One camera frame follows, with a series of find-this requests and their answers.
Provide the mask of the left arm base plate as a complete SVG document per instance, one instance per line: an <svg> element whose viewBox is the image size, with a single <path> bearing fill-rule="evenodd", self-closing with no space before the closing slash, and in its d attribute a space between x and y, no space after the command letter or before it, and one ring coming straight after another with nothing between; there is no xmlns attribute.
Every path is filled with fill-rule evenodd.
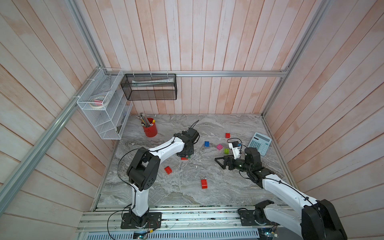
<svg viewBox="0 0 384 240"><path fill-rule="evenodd" d="M161 221L161 212L147 212L141 217L138 217L134 213L125 213L123 214L121 229L156 230L161 227Z"/></svg>

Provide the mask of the red pen cup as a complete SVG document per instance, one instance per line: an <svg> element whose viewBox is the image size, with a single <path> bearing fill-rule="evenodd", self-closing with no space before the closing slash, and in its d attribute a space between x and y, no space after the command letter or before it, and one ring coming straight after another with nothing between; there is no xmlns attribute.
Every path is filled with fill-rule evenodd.
<svg viewBox="0 0 384 240"><path fill-rule="evenodd" d="M158 134L156 122L153 118L148 118L150 125L148 127L142 126L144 129L144 133L148 138L153 138Z"/></svg>

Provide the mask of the grey calculator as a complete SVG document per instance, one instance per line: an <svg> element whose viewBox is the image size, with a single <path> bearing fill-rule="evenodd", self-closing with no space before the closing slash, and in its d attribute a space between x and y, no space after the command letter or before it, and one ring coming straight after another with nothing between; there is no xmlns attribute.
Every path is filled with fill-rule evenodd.
<svg viewBox="0 0 384 240"><path fill-rule="evenodd" d="M265 156L271 142L272 139L268 136L255 133L248 144L248 148L256 148L261 156Z"/></svg>

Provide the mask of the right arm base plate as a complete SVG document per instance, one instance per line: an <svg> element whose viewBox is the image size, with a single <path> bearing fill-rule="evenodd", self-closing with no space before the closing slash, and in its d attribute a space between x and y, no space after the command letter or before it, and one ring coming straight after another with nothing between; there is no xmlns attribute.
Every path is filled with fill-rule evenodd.
<svg viewBox="0 0 384 240"><path fill-rule="evenodd" d="M266 216L261 213L260 210L248 210L246 208L240 208L237 210L240 216L242 226L279 226L278 223L271 222L266 219Z"/></svg>

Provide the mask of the pens in cup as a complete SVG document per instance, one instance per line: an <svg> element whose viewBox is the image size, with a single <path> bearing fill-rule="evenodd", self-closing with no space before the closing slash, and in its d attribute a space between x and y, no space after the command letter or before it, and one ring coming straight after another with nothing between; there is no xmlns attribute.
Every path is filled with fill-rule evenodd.
<svg viewBox="0 0 384 240"><path fill-rule="evenodd" d="M137 118L141 121L142 126L145 128L151 127L156 122L155 119L149 120L149 118L144 113L138 114Z"/></svg>

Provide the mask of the black mesh basket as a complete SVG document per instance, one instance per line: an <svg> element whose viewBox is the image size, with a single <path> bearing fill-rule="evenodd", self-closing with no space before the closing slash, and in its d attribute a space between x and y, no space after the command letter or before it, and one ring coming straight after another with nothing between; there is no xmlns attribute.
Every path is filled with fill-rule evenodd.
<svg viewBox="0 0 384 240"><path fill-rule="evenodd" d="M178 94L175 74L125 74L121 88L129 101L175 101Z"/></svg>

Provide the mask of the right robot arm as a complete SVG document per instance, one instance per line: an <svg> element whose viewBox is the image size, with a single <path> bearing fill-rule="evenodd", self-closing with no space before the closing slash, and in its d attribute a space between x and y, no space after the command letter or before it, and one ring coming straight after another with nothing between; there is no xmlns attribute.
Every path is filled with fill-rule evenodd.
<svg viewBox="0 0 384 240"><path fill-rule="evenodd" d="M247 179L274 194L292 208L282 209L273 201L265 200L255 205L254 222L259 225L277 223L296 233L304 240L346 240L347 234L334 205L328 200L317 200L283 181L273 171L263 167L256 148L245 148L237 141L229 143L232 155L215 158L224 170L246 173Z"/></svg>

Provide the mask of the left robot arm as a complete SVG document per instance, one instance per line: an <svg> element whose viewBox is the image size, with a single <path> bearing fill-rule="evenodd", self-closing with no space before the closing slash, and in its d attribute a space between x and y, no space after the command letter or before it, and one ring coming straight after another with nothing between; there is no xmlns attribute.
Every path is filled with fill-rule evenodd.
<svg viewBox="0 0 384 240"><path fill-rule="evenodd" d="M190 128L174 134L173 138L157 147L137 150L127 170L129 184L133 187L132 205L128 217L124 217L134 227L143 227L148 221L149 188L156 181L160 164L173 155L184 158L194 154L194 144L200 134Z"/></svg>

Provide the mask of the tape roll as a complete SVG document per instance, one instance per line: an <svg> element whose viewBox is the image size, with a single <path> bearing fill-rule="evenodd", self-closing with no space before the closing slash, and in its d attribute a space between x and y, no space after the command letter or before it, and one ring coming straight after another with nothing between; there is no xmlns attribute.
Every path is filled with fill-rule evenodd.
<svg viewBox="0 0 384 240"><path fill-rule="evenodd" d="M90 100L89 105L92 109L104 109L108 106L110 100L105 95L99 95Z"/></svg>

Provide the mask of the long red lego brick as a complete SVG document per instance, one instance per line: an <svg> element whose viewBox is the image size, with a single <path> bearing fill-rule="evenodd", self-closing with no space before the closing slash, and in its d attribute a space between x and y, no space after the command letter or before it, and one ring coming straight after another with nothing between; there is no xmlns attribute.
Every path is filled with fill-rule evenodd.
<svg viewBox="0 0 384 240"><path fill-rule="evenodd" d="M207 189L208 188L208 182L206 179L202 179L201 180L201 186L202 186L202 189Z"/></svg>

